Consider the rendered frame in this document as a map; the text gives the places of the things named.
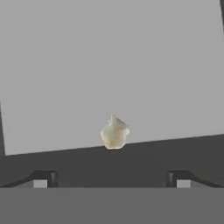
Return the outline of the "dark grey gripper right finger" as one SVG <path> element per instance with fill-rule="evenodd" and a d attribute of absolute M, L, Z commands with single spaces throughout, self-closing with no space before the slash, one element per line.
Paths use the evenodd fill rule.
<path fill-rule="evenodd" d="M 224 188 L 224 185 L 199 178 L 190 171 L 168 171 L 166 186 L 173 188 L 196 188 L 196 187 Z"/>

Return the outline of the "grey fridge drawer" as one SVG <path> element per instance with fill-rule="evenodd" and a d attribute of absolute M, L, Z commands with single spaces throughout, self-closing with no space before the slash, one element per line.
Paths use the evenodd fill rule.
<path fill-rule="evenodd" d="M 220 0 L 0 0 L 9 155 L 224 133 Z"/>

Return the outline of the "pale white garlic bulb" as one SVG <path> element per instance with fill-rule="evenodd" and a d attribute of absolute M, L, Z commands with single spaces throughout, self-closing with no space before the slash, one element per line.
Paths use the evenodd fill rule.
<path fill-rule="evenodd" d="M 101 140 L 107 150 L 120 150 L 126 144 L 130 127 L 112 114 L 107 124 L 101 129 Z"/>

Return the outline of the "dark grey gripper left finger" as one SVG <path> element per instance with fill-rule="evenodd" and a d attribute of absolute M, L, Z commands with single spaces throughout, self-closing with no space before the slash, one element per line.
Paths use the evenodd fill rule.
<path fill-rule="evenodd" d="M 34 171 L 26 178 L 13 181 L 2 188 L 29 187 L 29 188 L 55 188 L 59 186 L 58 173 L 56 171 Z"/>

